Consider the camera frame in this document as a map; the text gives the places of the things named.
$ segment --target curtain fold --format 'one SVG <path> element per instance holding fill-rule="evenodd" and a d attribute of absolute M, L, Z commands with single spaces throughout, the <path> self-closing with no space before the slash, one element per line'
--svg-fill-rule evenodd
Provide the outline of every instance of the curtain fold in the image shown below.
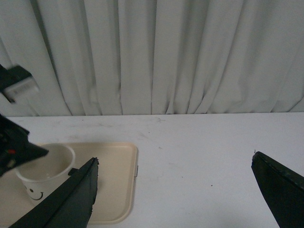
<path fill-rule="evenodd" d="M 304 1 L 3 0 L 6 116 L 304 111 Z"/>

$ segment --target white paper cup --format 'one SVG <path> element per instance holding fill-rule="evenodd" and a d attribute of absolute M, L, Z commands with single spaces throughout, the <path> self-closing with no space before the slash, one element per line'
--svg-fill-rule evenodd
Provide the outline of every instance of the white paper cup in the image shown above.
<path fill-rule="evenodd" d="M 42 147 L 49 150 L 46 156 L 16 168 L 16 174 L 34 205 L 38 205 L 65 182 L 75 164 L 75 153 L 71 147 L 58 143 Z"/>

